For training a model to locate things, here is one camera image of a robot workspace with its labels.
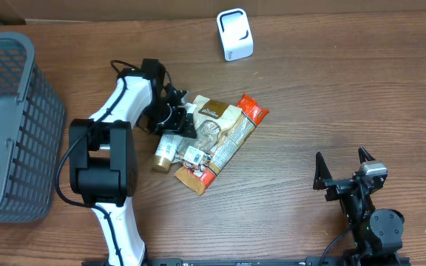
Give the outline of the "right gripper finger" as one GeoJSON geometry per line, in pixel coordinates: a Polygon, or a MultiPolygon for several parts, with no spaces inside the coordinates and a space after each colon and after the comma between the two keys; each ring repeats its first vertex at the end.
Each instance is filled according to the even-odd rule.
{"type": "Polygon", "coordinates": [[[365,149],[364,146],[358,148],[359,161],[365,163],[368,161],[374,161],[375,158],[365,149]]]}
{"type": "Polygon", "coordinates": [[[326,189],[328,187],[328,183],[332,181],[332,176],[320,152],[316,153],[315,162],[316,162],[316,167],[315,167],[313,189],[314,190],[326,189]]]}

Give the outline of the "white tube gold cap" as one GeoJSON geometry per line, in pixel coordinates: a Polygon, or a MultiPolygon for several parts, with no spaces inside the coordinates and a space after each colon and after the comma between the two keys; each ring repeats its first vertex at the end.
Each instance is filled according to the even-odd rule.
{"type": "MultiPolygon", "coordinates": [[[[187,103],[184,107],[186,113],[194,113],[197,108],[196,104],[187,103]]],[[[176,152],[181,140],[185,138],[180,134],[163,134],[158,148],[155,152],[152,168],[156,171],[168,172],[170,165],[175,159],[176,152]]]]}

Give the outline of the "beige brown snack pouch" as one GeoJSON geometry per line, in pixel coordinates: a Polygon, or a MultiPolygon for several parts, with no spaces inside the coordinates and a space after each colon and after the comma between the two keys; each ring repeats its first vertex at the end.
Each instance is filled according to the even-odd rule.
{"type": "Polygon", "coordinates": [[[193,122],[197,137],[183,138],[176,158],[193,175],[200,177],[212,161],[219,139],[236,123],[241,108],[198,95],[193,104],[193,122]]]}

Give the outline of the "orange spaghetti package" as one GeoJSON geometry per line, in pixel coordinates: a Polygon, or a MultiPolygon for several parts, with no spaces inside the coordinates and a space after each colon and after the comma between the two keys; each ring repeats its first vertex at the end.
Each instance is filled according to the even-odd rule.
{"type": "Polygon", "coordinates": [[[197,177],[183,164],[175,172],[175,177],[198,195],[203,194],[212,184],[217,175],[269,113],[269,110],[260,107],[258,102],[247,94],[244,94],[234,106],[241,108],[242,112],[232,128],[219,139],[212,161],[203,174],[197,177]]]}

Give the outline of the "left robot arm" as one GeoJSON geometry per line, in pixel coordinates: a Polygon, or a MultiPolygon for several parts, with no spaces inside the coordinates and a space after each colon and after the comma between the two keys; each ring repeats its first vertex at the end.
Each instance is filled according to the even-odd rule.
{"type": "Polygon", "coordinates": [[[109,255],[104,265],[150,265],[136,225],[132,197],[138,179],[132,130],[141,120],[150,134],[196,138],[189,93],[178,90],[158,59],[140,67],[125,63],[107,102],[87,119],[69,127],[70,187],[78,206],[96,215],[109,255]]]}

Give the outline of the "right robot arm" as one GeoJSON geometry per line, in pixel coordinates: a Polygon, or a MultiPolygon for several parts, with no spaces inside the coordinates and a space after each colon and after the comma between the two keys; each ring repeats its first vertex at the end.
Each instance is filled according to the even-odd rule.
{"type": "Polygon", "coordinates": [[[348,221],[348,228],[337,236],[320,257],[308,257],[307,265],[409,265],[401,259],[402,233],[405,218],[394,209],[377,209],[372,193],[381,189],[387,179],[385,164],[371,156],[364,147],[358,149],[360,166],[349,179],[335,180],[321,153],[316,153],[314,190],[325,190],[327,201],[339,201],[348,221]],[[341,256],[329,252],[344,236],[351,233],[354,248],[341,256]]]}

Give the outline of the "white barcode scanner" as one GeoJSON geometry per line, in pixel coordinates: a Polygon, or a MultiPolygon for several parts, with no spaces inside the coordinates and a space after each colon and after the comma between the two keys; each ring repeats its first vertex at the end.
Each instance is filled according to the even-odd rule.
{"type": "Polygon", "coordinates": [[[216,22],[226,61],[236,61],[253,54],[254,41],[244,9],[225,10],[217,15],[216,22]]]}

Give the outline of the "grey plastic basket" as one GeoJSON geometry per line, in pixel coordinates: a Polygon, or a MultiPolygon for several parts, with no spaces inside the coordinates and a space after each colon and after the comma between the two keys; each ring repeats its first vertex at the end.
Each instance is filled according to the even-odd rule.
{"type": "Polygon", "coordinates": [[[66,119],[32,41],[0,33],[0,223],[33,222],[49,212],[66,119]]]}

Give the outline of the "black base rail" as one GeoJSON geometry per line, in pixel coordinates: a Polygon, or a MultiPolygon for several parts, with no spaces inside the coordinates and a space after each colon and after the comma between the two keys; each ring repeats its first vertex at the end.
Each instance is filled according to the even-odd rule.
{"type": "MultiPolygon", "coordinates": [[[[266,259],[266,260],[190,260],[183,261],[182,259],[169,258],[169,259],[152,259],[149,262],[144,262],[142,265],[153,266],[317,266],[319,265],[320,258],[318,256],[309,256],[306,259],[266,259]]],[[[364,262],[363,259],[359,265],[401,265],[411,266],[409,258],[401,258],[400,263],[391,262],[390,264],[364,262]]],[[[83,266],[106,266],[110,265],[108,261],[99,262],[82,262],[83,266]]],[[[345,264],[339,260],[339,257],[328,257],[321,264],[324,266],[338,266],[338,265],[351,265],[345,264]]]]}

